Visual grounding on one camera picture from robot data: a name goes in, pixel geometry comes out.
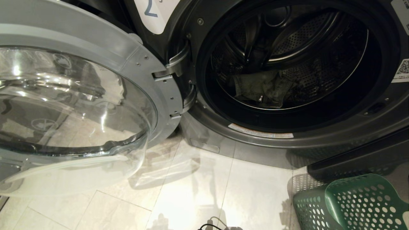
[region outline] cable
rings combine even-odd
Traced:
[[[203,230],[204,226],[212,226],[213,228],[217,228],[218,230],[223,230],[223,229],[217,227],[216,225],[209,224],[209,223],[202,225],[198,230]]]
[[[212,218],[218,219],[220,222],[222,222],[222,224],[223,224],[224,226],[227,227],[227,225],[226,225],[221,219],[219,219],[219,218],[217,218],[217,217],[215,217],[215,216],[210,217],[210,219],[212,219]]]

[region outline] number label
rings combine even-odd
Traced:
[[[148,0],[148,7],[145,10],[145,15],[157,18],[157,14],[154,14],[154,13],[150,12],[151,8],[152,8],[152,1],[153,0]]]

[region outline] floor tile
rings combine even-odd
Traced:
[[[92,196],[77,194],[34,198],[29,207],[51,220],[75,229],[90,203]]]
[[[244,230],[289,229],[291,177],[289,169],[233,160],[220,219]]]
[[[14,230],[69,230],[38,212],[27,208]]]
[[[146,151],[142,167],[131,178],[100,191],[152,210],[179,146],[177,135]]]
[[[232,158],[182,140],[147,229],[198,229],[210,217],[219,216],[231,163]]]
[[[30,201],[29,198],[9,198],[0,212],[0,230],[13,229]]]
[[[150,211],[97,191],[76,230],[143,230]]]

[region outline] sticker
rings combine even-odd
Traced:
[[[242,133],[246,133],[246,134],[250,134],[250,135],[262,137],[262,138],[279,138],[279,139],[294,138],[294,135],[292,133],[264,133],[264,132],[254,131],[251,129],[246,129],[244,127],[238,126],[233,123],[229,125],[229,128],[242,132]]]
[[[409,59],[404,59],[392,83],[409,82]]]
[[[393,0],[392,7],[409,35],[409,0]]]
[[[154,34],[161,34],[180,0],[134,1],[145,27]]]

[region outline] green laundry basket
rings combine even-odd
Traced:
[[[409,204],[376,174],[299,192],[293,205],[302,230],[408,230],[403,213]]]

